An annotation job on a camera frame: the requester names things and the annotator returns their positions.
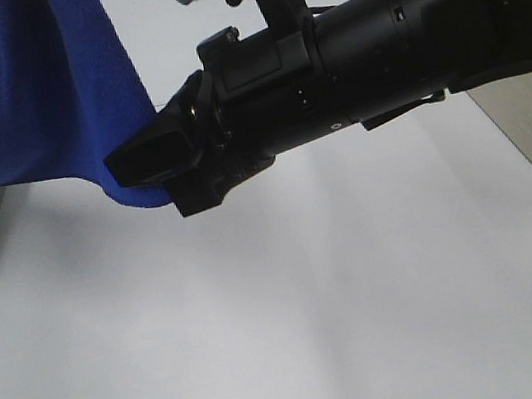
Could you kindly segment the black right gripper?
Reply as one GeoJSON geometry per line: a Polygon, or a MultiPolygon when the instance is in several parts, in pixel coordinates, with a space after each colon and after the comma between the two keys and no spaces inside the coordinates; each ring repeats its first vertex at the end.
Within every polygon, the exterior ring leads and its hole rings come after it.
{"type": "Polygon", "coordinates": [[[162,182],[183,217],[216,208],[283,152],[348,127],[315,43],[315,20],[198,45],[202,69],[104,159],[122,187],[162,182]]]}

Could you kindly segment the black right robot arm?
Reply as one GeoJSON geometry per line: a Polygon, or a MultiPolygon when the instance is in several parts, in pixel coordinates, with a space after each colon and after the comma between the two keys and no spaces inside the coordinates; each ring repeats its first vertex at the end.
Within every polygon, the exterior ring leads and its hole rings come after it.
{"type": "Polygon", "coordinates": [[[282,152],[532,72],[532,0],[255,1],[266,28],[204,40],[202,69],[109,154],[120,186],[164,187],[191,216],[282,152]]]}

